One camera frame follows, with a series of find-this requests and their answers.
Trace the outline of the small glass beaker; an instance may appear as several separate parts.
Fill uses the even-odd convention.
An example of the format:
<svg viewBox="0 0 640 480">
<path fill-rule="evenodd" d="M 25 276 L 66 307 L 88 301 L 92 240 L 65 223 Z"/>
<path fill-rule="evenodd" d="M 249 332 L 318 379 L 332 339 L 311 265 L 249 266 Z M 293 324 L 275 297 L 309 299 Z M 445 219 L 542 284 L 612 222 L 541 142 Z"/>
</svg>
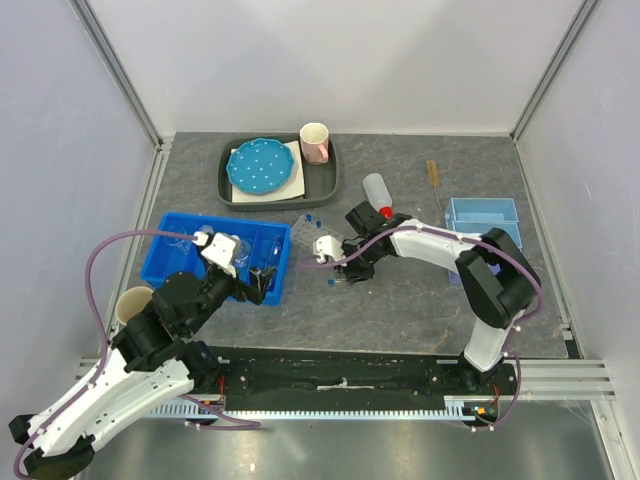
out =
<svg viewBox="0 0 640 480">
<path fill-rule="evenodd" d="M 178 225 L 168 226 L 165 228 L 165 230 L 180 235 L 187 235 L 187 231 L 183 227 Z M 191 247 L 191 241 L 186 238 L 164 236 L 163 242 L 174 250 L 179 251 L 183 255 L 186 255 Z"/>
</svg>

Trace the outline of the glass alcohol lamp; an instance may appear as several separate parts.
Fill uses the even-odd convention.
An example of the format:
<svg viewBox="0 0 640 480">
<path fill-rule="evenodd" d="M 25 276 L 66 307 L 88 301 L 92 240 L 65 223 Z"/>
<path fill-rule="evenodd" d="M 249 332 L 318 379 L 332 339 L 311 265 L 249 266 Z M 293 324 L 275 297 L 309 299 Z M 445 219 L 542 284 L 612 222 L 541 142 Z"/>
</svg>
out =
<svg viewBox="0 0 640 480">
<path fill-rule="evenodd" d="M 240 244 L 233 260 L 233 265 L 236 268 L 246 267 L 249 264 L 250 256 L 251 244 L 244 239 L 240 239 Z"/>
</svg>

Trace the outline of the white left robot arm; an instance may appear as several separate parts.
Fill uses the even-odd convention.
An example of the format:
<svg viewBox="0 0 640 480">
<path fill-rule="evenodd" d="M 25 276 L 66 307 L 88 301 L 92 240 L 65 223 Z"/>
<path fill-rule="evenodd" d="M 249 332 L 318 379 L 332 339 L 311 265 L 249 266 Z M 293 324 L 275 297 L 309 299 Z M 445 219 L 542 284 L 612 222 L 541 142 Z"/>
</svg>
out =
<svg viewBox="0 0 640 480">
<path fill-rule="evenodd" d="M 121 430 L 165 400 L 215 389 L 221 365 L 194 335 L 228 298 L 262 304 L 275 272 L 252 267 L 244 282 L 211 265 L 203 278 L 189 272 L 169 276 L 62 398 L 10 422 L 21 446 L 15 475 L 70 479 Z"/>
</svg>

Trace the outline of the blue safety goggles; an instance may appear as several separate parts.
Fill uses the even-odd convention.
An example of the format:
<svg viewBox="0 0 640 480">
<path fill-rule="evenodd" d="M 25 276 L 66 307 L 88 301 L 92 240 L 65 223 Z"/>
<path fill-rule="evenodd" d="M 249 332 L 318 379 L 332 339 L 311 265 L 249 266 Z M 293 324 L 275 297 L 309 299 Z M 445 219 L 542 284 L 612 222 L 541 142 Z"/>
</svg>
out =
<svg viewBox="0 0 640 480">
<path fill-rule="evenodd" d="M 262 256 L 261 256 L 261 268 L 263 270 L 273 268 L 277 270 L 281 250 L 283 247 L 283 239 L 280 236 L 274 236 L 265 241 L 265 245 L 263 248 Z"/>
</svg>

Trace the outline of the clear test tube rack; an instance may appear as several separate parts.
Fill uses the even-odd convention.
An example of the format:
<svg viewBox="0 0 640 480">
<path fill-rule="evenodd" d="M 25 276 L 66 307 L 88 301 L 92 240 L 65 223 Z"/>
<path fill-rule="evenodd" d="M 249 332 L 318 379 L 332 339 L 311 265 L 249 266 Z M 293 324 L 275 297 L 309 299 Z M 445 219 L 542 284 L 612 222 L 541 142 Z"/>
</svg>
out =
<svg viewBox="0 0 640 480">
<path fill-rule="evenodd" d="M 307 214 L 302 214 L 291 227 L 291 241 L 295 245 L 308 252 L 313 252 L 313 243 L 321 236 L 331 235 L 340 242 L 344 240 L 343 234 L 329 228 L 323 221 L 314 217 L 312 214 L 313 221 L 307 222 L 305 218 Z M 316 220 L 320 220 L 322 222 L 321 228 L 316 227 Z"/>
</svg>

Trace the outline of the white plastic wash bottle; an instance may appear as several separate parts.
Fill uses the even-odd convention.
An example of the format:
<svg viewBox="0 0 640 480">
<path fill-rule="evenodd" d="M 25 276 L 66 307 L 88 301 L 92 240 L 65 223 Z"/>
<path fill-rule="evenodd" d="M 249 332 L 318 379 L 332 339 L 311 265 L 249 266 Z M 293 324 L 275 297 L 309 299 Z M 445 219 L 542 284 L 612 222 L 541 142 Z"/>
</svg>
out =
<svg viewBox="0 0 640 480">
<path fill-rule="evenodd" d="M 371 206 L 385 218 L 393 216 L 393 200 L 386 183 L 379 173 L 371 173 L 363 179 L 363 188 Z"/>
</svg>

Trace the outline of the glass stoppered bottle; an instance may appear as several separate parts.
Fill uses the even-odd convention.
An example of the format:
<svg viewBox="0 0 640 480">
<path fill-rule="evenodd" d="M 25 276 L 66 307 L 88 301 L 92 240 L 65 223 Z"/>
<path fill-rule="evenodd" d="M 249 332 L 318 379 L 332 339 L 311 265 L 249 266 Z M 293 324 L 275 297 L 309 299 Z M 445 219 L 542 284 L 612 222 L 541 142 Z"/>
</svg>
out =
<svg viewBox="0 0 640 480">
<path fill-rule="evenodd" d="M 214 229 L 210 225 L 202 225 L 198 230 L 207 235 L 213 235 L 215 233 Z"/>
</svg>

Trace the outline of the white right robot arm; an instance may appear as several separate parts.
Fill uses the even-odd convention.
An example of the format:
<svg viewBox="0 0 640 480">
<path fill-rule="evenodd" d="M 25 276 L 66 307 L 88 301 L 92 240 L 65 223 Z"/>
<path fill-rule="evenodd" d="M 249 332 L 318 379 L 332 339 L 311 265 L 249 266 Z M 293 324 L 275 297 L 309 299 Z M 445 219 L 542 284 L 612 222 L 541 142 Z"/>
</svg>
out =
<svg viewBox="0 0 640 480">
<path fill-rule="evenodd" d="M 374 276 L 385 257 L 407 258 L 458 275 L 475 314 L 470 340 L 462 352 L 458 381 L 467 392 L 483 392 L 494 381 L 493 368 L 532 303 L 541 307 L 541 280 L 509 234 L 497 227 L 484 234 L 437 228 L 405 214 L 383 214 L 367 201 L 346 220 L 356 233 L 339 241 L 330 235 L 314 242 L 316 261 L 332 267 L 351 283 Z"/>
</svg>

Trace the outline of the test tube brush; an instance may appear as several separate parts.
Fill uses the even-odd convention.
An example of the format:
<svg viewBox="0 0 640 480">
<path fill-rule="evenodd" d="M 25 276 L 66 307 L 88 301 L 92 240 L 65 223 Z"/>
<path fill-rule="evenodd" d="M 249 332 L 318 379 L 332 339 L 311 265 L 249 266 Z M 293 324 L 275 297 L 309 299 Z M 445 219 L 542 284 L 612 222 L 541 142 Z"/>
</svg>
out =
<svg viewBox="0 0 640 480">
<path fill-rule="evenodd" d="M 429 178 L 430 185 L 433 188 L 434 197 L 436 200 L 436 204 L 439 208 L 439 211 L 442 211 L 441 200 L 438 193 L 438 187 L 440 185 L 439 173 L 437 169 L 437 164 L 435 160 L 427 160 L 426 161 L 426 169 Z"/>
</svg>

